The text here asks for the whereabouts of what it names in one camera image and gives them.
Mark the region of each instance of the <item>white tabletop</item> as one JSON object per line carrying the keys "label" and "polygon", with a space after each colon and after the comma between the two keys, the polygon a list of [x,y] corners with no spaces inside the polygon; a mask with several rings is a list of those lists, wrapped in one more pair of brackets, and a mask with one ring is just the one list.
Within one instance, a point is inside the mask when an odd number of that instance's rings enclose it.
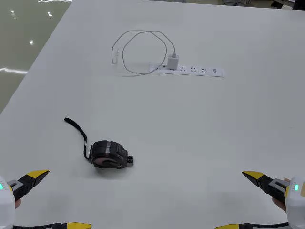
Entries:
{"label": "white tabletop", "polygon": [[[290,10],[73,2],[0,116],[0,174],[51,170],[23,198],[16,224],[211,229],[286,221],[241,172],[304,175],[304,21]],[[180,63],[218,66],[227,76],[121,77],[110,50],[130,29],[163,31]],[[162,58],[149,35],[132,45],[133,68]],[[97,172],[66,116],[89,144],[121,143],[134,167]]]}

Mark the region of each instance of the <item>power strip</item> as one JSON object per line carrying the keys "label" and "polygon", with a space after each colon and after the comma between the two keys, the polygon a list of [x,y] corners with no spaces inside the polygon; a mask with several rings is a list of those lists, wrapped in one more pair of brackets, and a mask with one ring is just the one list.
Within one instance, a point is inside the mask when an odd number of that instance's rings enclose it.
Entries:
{"label": "power strip", "polygon": [[[151,72],[158,66],[159,66],[158,64],[150,64],[149,71]],[[223,69],[207,68],[207,67],[193,66],[193,65],[178,65],[177,70],[169,70],[166,68],[166,65],[162,65],[161,67],[156,69],[153,73],[225,77]]]}

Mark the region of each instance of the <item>black cable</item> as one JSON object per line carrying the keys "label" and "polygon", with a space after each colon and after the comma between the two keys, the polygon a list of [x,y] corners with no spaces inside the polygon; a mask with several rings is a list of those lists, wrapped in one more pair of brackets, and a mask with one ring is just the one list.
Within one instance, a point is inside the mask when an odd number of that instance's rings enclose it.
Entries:
{"label": "black cable", "polygon": [[45,228],[52,228],[54,224],[47,224],[42,226],[32,226],[32,227],[24,227],[24,226],[13,226],[13,229],[45,229]]}
{"label": "black cable", "polygon": [[74,126],[80,133],[81,135],[84,137],[84,157],[89,161],[89,158],[86,155],[86,149],[87,149],[87,136],[85,134],[85,132],[83,132],[83,130],[81,129],[81,127],[72,119],[69,118],[65,118],[64,119],[65,122],[69,123],[70,125]]}
{"label": "black cable", "polygon": [[289,226],[287,223],[279,223],[279,224],[252,224],[255,228],[281,228]]}
{"label": "black cable", "polygon": [[241,2],[225,2],[225,0],[222,0],[223,4],[226,6],[245,6],[245,4],[241,3]]}
{"label": "black cable", "polygon": [[305,2],[303,0],[295,0],[293,10],[305,10]]}

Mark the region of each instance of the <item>charger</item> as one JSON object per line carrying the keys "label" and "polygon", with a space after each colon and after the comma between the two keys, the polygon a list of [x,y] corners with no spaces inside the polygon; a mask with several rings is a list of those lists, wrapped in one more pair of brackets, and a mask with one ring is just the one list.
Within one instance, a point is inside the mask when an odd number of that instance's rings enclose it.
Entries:
{"label": "charger", "polygon": [[176,53],[172,53],[172,55],[168,56],[167,59],[167,69],[176,70],[178,68],[179,56]]}

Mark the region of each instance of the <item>floor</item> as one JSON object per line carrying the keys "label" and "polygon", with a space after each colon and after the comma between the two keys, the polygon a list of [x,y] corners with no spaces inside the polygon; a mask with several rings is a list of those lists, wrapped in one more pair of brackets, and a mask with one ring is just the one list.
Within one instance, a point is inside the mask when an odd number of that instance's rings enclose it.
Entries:
{"label": "floor", "polygon": [[[223,4],[222,0],[167,1]],[[72,0],[1,0],[0,113],[71,2]],[[269,0],[253,0],[251,6],[270,8],[271,3]]]}

